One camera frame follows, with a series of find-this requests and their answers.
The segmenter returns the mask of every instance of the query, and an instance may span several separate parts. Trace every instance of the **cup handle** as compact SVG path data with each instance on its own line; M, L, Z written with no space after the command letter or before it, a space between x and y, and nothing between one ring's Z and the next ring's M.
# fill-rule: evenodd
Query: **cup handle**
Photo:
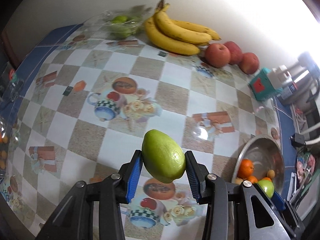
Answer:
M90 105L93 105L95 106L97 104L97 102L92 102L90 100L91 97L94 97L96 100L99 100L99 98L97 98L97 96L100 96L101 94L100 93L92 93L91 95L89 95L89 97L87 98L87 102L90 104Z

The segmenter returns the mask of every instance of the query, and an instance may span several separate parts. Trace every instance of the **printed cherry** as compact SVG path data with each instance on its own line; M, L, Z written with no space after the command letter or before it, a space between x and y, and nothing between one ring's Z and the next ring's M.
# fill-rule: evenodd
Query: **printed cherry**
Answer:
M120 95L117 92L112 91L107 95L107 98L109 98L113 101L118 101L120 98Z
M155 210L157 207L157 202L152 199L152 198L144 198L141 202L140 202L140 206L144 207L144 208L150 208L151 210Z

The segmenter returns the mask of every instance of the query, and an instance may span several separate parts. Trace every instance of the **printed starfish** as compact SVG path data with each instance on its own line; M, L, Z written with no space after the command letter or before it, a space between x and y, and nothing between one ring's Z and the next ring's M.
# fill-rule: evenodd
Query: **printed starfish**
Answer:
M207 94L209 87L213 87L212 84L208 83L209 78L201 76L201 75L197 75L197 79L200 82L200 86L204 88L204 91Z
M101 60L105 59L105 58L102 57L102 56L103 56L103 53L100 54L100 55L97 55L95 52L92 53L92 59L91 59L91 61L93 61L94 67L97 67L97 64L98 64Z
M42 132L43 125L44 125L46 122L49 122L49 121L47 120L47 117L48 117L48 113L43 113L43 111L41 111L41 113L40 113L40 120L38 121L38 124L40 124L40 132Z

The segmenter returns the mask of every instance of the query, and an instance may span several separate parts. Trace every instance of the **table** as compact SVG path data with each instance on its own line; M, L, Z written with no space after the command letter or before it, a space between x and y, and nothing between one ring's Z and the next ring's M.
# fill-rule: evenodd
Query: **table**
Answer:
M34 235L78 180L117 171L148 130L168 134L227 181L252 135L280 134L273 100L257 102L247 85L251 77L238 67L214 69L199 57L167 53L144 34L129 38L137 41L131 45L91 36L80 27L54 50L19 108L21 140L9 153L5 182L14 176L18 192L9 204ZM68 86L79 91L63 95ZM153 219L135 221L151 210L141 202L156 203ZM202 235L205 207L192 198L186 174L159 188L143 168L135 198L121 211L127 237ZM95 235L97 222L95 216Z

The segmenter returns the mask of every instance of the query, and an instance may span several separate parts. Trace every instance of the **checkered tablecloth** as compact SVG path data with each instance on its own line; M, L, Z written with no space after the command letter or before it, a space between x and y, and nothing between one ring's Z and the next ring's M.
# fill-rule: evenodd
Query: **checkered tablecloth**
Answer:
M64 43L81 35L78 29ZM211 69L212 78L202 76L195 57L176 57L146 43L143 35L137 46L110 49L106 40L89 39L78 46L61 46L43 63L37 77L57 71L55 85L35 90L35 80L28 89L18 112L21 142L9 153L9 176L15 176L25 206L23 223L36 235L70 188L78 181L99 175L106 177L130 161L141 148L143 136L151 129L172 137L181 148L192 150L197 161L209 171L230 181L237 157L251 135L279 133L278 118L272 100L258 103L247 83L251 77L238 67L226 65ZM94 106L87 102L106 82L130 77L138 88L148 90L162 108L160 116L130 127L119 115L111 121L100 121ZM80 92L64 96L67 86L84 80ZM226 111L234 132L219 134L213 142L194 135L192 114ZM36 174L31 167L29 147L54 146L57 172ZM151 178L143 168L138 191ZM186 190L186 174L176 181L176 188ZM157 224L138 229L123 217L125 234L137 239L195 239L201 233L200 217L180 226Z

